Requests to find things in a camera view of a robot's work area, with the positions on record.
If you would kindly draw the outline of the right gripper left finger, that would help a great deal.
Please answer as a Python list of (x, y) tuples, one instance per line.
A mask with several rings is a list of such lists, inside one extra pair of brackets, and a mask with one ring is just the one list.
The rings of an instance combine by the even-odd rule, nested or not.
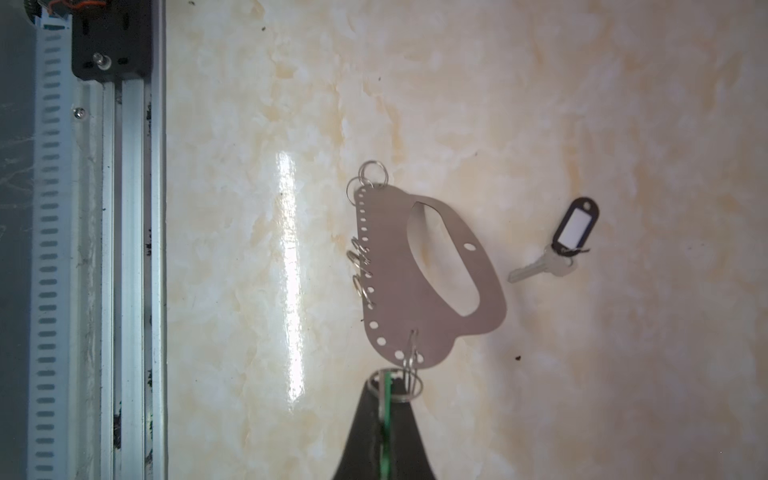
[(384, 386), (379, 374), (363, 384), (349, 434), (333, 479), (382, 479), (383, 407), (380, 394)]

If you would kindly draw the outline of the metal key holder plate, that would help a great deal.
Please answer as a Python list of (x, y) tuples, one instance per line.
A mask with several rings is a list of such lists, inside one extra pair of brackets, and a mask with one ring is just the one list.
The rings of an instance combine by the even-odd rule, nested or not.
[[(479, 239), (459, 214), (432, 197), (409, 194), (389, 183), (366, 177), (367, 167), (347, 184), (356, 212), (357, 230), (347, 259), (356, 268), (353, 285), (361, 298), (364, 328), (377, 353), (401, 374), (404, 390), (393, 401), (406, 403), (423, 390), (418, 376), (451, 353), (456, 340), (497, 329), (507, 315), (498, 274)], [(421, 272), (408, 241), (408, 223), (416, 207), (433, 209), (446, 226), (473, 285), (479, 304), (458, 313)]]

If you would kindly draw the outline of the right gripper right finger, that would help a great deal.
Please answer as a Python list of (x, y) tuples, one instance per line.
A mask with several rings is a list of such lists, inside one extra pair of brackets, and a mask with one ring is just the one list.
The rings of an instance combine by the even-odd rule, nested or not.
[(390, 479), (435, 479), (410, 402), (396, 402), (406, 393), (404, 380), (392, 378), (390, 410)]

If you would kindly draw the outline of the key with black tag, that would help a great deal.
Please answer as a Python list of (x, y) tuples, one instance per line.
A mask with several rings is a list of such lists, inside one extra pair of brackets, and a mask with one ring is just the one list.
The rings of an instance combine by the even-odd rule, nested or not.
[(599, 206), (592, 198), (573, 200), (542, 255), (533, 263), (511, 271), (507, 281), (515, 284), (542, 273), (564, 277), (576, 270), (576, 257), (589, 251), (585, 244), (599, 215)]

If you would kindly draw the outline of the key with green tag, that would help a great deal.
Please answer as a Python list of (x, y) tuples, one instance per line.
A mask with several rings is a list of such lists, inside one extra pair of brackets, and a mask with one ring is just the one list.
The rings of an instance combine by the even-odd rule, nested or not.
[(378, 398), (380, 423), (380, 453), (379, 453), (379, 479), (389, 480), (390, 461), (390, 410), (392, 378), (390, 370), (380, 370), (378, 380)]

